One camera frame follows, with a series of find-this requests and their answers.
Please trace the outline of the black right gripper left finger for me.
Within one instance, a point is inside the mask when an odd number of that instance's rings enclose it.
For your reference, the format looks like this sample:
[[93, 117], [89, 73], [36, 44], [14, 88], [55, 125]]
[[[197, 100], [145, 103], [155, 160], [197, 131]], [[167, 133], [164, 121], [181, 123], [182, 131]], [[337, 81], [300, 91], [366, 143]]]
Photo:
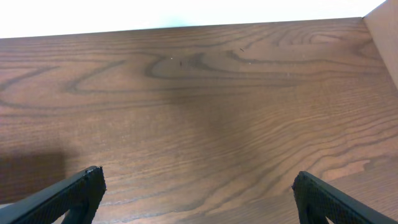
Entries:
[[1, 223], [91, 223], [106, 191], [103, 168], [88, 167], [1, 209]]

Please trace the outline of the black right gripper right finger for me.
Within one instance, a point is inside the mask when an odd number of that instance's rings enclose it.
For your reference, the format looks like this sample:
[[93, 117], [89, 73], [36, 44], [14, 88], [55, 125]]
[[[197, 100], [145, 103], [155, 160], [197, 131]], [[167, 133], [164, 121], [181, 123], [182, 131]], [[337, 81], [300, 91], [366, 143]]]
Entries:
[[301, 224], [397, 224], [306, 171], [298, 173], [292, 190]]

